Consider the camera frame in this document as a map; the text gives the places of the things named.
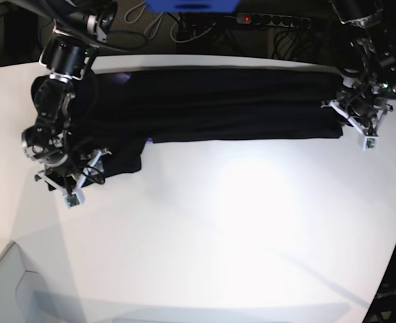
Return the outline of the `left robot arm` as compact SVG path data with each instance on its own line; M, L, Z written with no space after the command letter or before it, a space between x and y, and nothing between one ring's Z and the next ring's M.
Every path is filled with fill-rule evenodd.
M353 72L338 70L352 81L343 85L336 99L322 103L332 108L345 125L359 133L362 150L375 149L378 131L386 115L393 111L396 100L396 57L389 42L389 32L383 25L381 1L331 1L340 23L358 30L351 47L362 61L362 69Z

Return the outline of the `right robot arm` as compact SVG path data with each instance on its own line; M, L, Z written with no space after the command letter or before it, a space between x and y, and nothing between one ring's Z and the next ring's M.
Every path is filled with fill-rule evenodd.
M65 5L43 1L42 6L54 22L39 60L50 73L33 96L37 117L22 133L22 149L26 157L44 166L35 179L61 192L71 208L85 202L82 188L86 182L104 184L102 158L112 153L107 147L77 153L69 145L69 108L76 97L73 82L92 75L98 50L110 48L106 42L118 6L115 1Z

